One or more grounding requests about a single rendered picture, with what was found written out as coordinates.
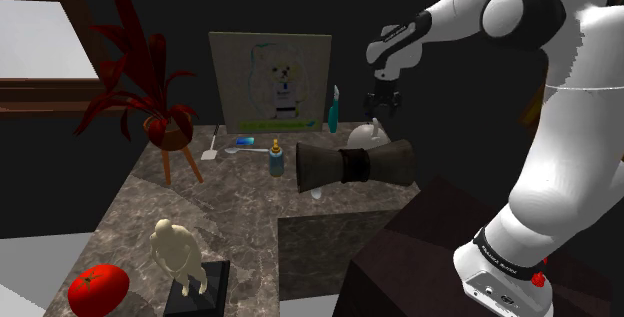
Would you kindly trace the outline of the white dome-shaped object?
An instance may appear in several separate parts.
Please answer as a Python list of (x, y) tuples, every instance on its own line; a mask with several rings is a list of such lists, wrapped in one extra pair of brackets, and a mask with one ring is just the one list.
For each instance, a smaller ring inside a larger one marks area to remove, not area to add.
[(378, 119), (373, 118), (370, 123), (362, 124), (350, 133), (346, 148), (368, 150), (390, 142)]

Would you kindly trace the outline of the red plant in brown pot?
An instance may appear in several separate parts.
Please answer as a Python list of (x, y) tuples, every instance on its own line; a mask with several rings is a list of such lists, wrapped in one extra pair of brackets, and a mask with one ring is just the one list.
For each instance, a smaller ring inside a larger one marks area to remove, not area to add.
[(166, 73), (167, 43), (162, 34), (145, 36), (132, 0), (114, 0), (119, 25), (93, 25), (92, 30), (102, 34), (123, 53), (116, 61), (100, 64), (103, 93), (94, 97), (74, 131), (82, 134), (94, 117), (112, 107), (123, 109), (120, 131), (126, 139), (131, 135), (128, 115), (132, 110), (146, 113), (143, 130), (150, 143), (160, 149), (165, 182), (171, 183), (169, 154), (181, 151), (198, 181), (203, 177), (188, 145), (193, 139), (192, 118), (196, 111), (184, 104), (168, 103), (171, 82), (179, 77), (192, 77), (189, 71)]

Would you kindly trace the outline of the cream figure on black base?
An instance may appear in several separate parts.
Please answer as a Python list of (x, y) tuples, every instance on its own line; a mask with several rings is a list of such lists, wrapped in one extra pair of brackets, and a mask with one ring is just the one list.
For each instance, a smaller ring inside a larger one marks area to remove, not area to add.
[(163, 317), (225, 317), (230, 262), (203, 262), (192, 233), (169, 219), (149, 240), (153, 261), (173, 280)]

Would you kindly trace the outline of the dog picture board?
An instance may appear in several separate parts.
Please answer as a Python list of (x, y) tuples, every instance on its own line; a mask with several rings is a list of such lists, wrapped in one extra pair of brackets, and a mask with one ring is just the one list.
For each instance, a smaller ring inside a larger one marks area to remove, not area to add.
[(330, 35), (211, 32), (209, 43), (230, 133), (322, 129)]

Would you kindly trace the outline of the red tomato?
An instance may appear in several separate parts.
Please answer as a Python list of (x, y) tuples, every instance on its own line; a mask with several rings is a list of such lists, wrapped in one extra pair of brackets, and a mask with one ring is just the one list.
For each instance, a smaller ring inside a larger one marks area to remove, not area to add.
[(95, 265), (70, 285), (67, 299), (77, 317), (105, 317), (125, 298), (130, 280), (127, 273), (111, 264)]

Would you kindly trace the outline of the blue baby bottle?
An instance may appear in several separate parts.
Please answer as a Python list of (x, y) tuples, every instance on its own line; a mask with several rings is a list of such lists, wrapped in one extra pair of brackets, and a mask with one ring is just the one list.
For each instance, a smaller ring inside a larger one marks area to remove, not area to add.
[(269, 150), (269, 173), (273, 177), (280, 177), (284, 174), (283, 152), (278, 139), (273, 141), (273, 146)]

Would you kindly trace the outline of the dark hourglass-shaped object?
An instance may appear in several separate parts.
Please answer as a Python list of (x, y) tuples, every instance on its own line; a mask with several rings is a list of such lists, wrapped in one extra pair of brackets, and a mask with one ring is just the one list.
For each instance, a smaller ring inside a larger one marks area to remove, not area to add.
[(295, 162), (299, 193), (335, 182), (369, 180), (408, 187), (416, 178), (416, 157), (407, 140), (368, 150), (332, 150), (298, 143)]

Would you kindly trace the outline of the dark robot stand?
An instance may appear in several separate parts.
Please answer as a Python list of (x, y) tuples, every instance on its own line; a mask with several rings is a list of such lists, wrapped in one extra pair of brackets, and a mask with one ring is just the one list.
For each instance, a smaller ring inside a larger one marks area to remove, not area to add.
[(351, 259), (332, 317), (497, 317), (465, 295), (452, 261), (495, 214), (435, 178)]

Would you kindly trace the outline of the brown framed window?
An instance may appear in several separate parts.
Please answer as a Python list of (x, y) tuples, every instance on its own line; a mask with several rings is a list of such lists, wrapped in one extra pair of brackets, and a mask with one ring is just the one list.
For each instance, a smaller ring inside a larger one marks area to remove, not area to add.
[(0, 0), (0, 119), (73, 117), (109, 58), (86, 0)]

